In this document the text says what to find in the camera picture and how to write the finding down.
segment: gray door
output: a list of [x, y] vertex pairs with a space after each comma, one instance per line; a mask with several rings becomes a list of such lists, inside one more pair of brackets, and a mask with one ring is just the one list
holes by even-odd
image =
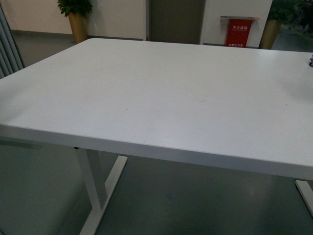
[[149, 41], [199, 44], [205, 0], [150, 0]]

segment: fire extinguisher box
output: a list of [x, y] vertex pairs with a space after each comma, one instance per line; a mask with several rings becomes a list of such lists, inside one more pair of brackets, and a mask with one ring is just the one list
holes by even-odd
[[221, 16], [221, 18], [229, 19], [225, 46], [246, 47], [252, 22], [259, 18], [235, 16]]

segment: gold planter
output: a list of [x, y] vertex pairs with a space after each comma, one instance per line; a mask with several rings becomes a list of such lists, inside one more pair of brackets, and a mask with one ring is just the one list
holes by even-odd
[[79, 13], [72, 13], [68, 15], [70, 27], [73, 32], [75, 44], [81, 43], [88, 38], [86, 19]]
[[266, 22], [259, 49], [271, 49], [279, 32], [282, 21], [269, 20]]

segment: white wall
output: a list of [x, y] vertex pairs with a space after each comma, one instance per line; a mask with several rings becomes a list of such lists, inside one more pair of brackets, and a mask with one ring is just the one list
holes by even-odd
[[221, 16], [259, 17], [250, 30], [247, 47], [258, 47], [272, 0], [207, 0], [204, 10], [201, 42], [225, 43], [227, 19]]
[[[56, 0], [0, 0], [13, 30], [71, 34]], [[91, 0], [89, 35], [145, 38], [146, 0]]]
[[[68, 19], [56, 0], [0, 0], [14, 30], [71, 34]], [[145, 39], [149, 0], [91, 0], [89, 35]], [[207, 0], [201, 43], [225, 42], [228, 20], [220, 16], [259, 17], [252, 25], [248, 47], [258, 47], [272, 0]]]

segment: red sign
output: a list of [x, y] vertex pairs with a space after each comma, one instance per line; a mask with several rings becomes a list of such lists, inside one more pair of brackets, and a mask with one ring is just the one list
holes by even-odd
[[253, 21], [254, 19], [230, 19], [225, 46], [246, 47]]

